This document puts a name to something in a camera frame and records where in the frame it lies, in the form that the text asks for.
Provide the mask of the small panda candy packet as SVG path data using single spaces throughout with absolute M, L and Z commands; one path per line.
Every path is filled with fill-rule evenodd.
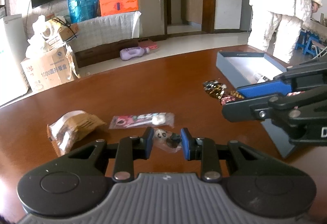
M 166 151 L 167 153 L 176 153 L 182 149 L 181 136 L 163 129 L 154 129 L 152 142 L 153 146 Z

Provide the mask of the clear pink candy packet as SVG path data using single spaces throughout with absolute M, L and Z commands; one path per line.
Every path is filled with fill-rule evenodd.
M 140 115 L 117 115 L 114 116 L 109 129 L 131 129 L 142 127 L 174 127 L 174 113 L 148 113 Z

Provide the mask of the gold foil candy cluster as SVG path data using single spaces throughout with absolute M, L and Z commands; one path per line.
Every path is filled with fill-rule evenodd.
M 203 84 L 203 89 L 211 97 L 225 105 L 230 102 L 243 100 L 245 97 L 236 90 L 229 90 L 227 86 L 217 80 L 206 81 Z

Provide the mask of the brown paper snack packet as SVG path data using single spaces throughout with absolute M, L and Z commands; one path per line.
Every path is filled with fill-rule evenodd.
M 47 125 L 47 137 L 58 157 L 71 151 L 73 145 L 94 130 L 107 123 L 83 110 L 70 111 L 51 125 Z

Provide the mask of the black white tube snack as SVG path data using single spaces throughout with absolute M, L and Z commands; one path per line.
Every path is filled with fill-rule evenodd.
M 264 82 L 271 81 L 271 79 L 269 79 L 268 77 L 266 77 L 262 74 L 255 74 L 254 78 L 255 78 L 256 83 L 264 83 Z

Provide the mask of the blue plastic stool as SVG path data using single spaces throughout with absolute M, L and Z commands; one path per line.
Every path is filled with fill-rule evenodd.
M 302 49 L 303 55 L 311 54 L 314 57 L 320 53 L 318 44 L 320 44 L 318 35 L 310 31 L 300 31 L 298 41 L 295 45 L 295 50 Z

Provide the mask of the grey cardboard box tray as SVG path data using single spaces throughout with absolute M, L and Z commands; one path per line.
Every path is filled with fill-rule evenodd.
M 222 109 L 223 116 L 230 122 L 258 119 L 280 156 L 287 158 L 292 154 L 297 147 L 289 142 L 286 132 L 272 123 L 266 107 L 256 110 L 255 105 L 264 104 L 276 93 L 286 95 L 306 90 L 308 86 L 304 78 L 274 79 L 282 73 L 290 72 L 290 69 L 264 53 L 218 52 L 216 67 L 237 92 L 245 97 L 244 104 L 240 101 L 235 105 L 225 104 Z

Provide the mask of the purple detergent bottle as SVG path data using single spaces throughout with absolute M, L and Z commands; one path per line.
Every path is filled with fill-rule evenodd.
M 120 58 L 123 61 L 128 61 L 132 58 L 142 57 L 145 54 L 148 54 L 150 49 L 148 47 L 132 47 L 132 48 L 125 48 L 120 51 Z

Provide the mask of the large brown cardboard box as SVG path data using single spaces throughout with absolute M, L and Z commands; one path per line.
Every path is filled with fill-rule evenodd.
M 25 58 L 21 65 L 34 93 L 80 78 L 73 50 L 68 44 L 53 48 L 41 57 Z

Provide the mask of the cabinet with white cloth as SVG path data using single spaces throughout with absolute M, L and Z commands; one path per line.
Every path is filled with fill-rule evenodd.
M 126 12 L 79 22 L 69 45 L 79 68 L 120 57 L 124 48 L 139 45 L 141 12 Z

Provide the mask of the kitchen counter cabinet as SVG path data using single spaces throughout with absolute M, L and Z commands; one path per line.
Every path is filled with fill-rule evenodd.
M 181 0 L 183 23 L 202 24 L 203 0 Z

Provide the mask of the small cardboard box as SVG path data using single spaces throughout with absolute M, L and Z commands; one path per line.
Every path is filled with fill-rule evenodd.
M 50 35 L 46 43 L 51 47 L 61 46 L 77 37 L 79 31 L 78 24 L 70 24 L 65 18 L 55 17 L 47 21 Z

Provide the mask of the white crumpled plastic bag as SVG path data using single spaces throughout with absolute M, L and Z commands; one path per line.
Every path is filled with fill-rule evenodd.
M 51 50 L 50 44 L 47 42 L 53 35 L 51 24 L 45 20 L 44 15 L 40 15 L 32 24 L 34 35 L 28 39 L 29 46 L 26 50 L 26 58 L 36 58 L 43 56 Z

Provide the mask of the blue plastic bag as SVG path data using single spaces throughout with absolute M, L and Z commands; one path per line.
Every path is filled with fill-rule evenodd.
M 68 0 L 71 23 L 83 22 L 97 17 L 99 0 Z

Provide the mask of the white small refrigerator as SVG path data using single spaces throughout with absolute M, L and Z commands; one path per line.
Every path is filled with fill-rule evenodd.
M 1 18 L 1 105 L 23 96 L 29 84 L 21 66 L 28 42 L 22 15 Z

